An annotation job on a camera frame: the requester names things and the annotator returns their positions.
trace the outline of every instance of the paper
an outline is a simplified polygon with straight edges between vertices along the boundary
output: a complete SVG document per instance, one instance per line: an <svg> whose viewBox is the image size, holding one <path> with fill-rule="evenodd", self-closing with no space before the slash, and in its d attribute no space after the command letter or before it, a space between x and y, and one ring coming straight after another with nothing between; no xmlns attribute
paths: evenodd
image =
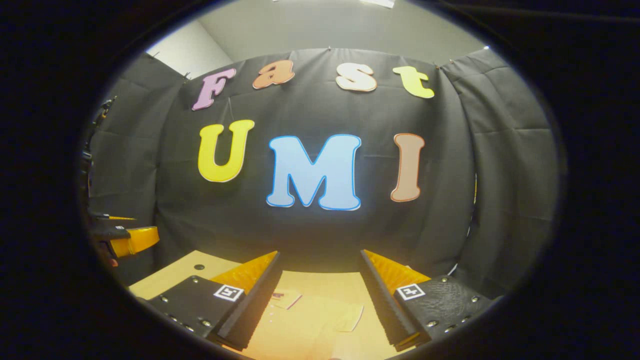
<svg viewBox="0 0 640 360"><path fill-rule="evenodd" d="M338 317L335 323L335 330L340 332L351 332L356 328L362 317L364 305L348 304L345 306L344 313Z"/></svg>
<svg viewBox="0 0 640 360"><path fill-rule="evenodd" d="M295 290L276 289L271 296L271 304L288 310L301 296L302 294Z"/></svg>

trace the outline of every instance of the wooden table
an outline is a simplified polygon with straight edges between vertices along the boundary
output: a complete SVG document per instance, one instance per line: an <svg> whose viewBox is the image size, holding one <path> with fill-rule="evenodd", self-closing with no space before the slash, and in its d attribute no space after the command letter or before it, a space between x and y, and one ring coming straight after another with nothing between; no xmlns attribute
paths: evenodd
<svg viewBox="0 0 640 360"><path fill-rule="evenodd" d="M197 270L195 265L204 269ZM209 279L237 265L193 251L129 289L151 299L191 275ZM240 354L257 360L382 360L401 353L389 345L360 273L283 271L277 288L297 291L302 297L290 309L270 301L249 346ZM336 331L331 319L350 304L364 306L358 325L351 332Z"/></svg>

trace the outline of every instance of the gray wall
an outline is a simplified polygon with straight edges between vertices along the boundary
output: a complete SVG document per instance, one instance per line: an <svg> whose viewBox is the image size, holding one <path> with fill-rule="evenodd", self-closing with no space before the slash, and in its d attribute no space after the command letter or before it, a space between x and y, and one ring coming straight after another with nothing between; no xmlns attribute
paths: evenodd
<svg viewBox="0 0 640 360"><path fill-rule="evenodd" d="M159 60L194 78L256 56L328 46L443 65L484 44L407 0L397 0L393 9L359 0L237 0L217 6L147 52L161 50Z"/></svg>

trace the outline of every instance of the black curtain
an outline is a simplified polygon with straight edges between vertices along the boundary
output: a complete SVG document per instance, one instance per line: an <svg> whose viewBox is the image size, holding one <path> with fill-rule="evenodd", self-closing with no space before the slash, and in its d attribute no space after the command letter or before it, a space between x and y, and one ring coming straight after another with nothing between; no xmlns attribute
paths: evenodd
<svg viewBox="0 0 640 360"><path fill-rule="evenodd" d="M252 87L263 66L284 59L293 61L293 79ZM339 88L336 67L346 62L370 66L377 89ZM392 69L407 65L427 74L423 85L434 90L433 98L404 89ZM191 110L202 79L230 68L237 74L213 105ZM369 249L429 276L460 262L455 274L493 295L514 285L550 232L559 172L548 118L524 81L489 50L437 69L375 51L307 49L184 82L145 54L111 92L118 100L92 143L95 210L136 217L160 232L159 244L117 269L127 284L192 250L238 262L280 250L285 270L346 272L357 271L358 251ZM225 126L215 155L224 164L228 126L242 119L255 122L242 171L227 183L205 180L197 167L201 128ZM324 142L341 133L362 139L355 158L358 210L320 208L324 185L307 208L293 187L292 207L266 203L273 186L271 139L297 136L313 161ZM410 202L390 199L398 133L426 143L421 194Z"/></svg>

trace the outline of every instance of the blue letter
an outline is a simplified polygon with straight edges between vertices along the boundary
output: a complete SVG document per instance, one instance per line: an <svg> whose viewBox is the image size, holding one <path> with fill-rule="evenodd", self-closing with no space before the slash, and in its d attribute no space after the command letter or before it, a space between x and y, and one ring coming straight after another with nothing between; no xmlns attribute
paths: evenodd
<svg viewBox="0 0 640 360"><path fill-rule="evenodd" d="M316 161L295 136L279 136L269 142L275 153L273 191L267 204L288 208L295 199L289 193L289 178L304 206L311 205L320 184L324 182L324 195L318 200L327 210L356 210L360 199L353 183L353 163L360 138L353 135L333 135L324 143Z"/></svg>

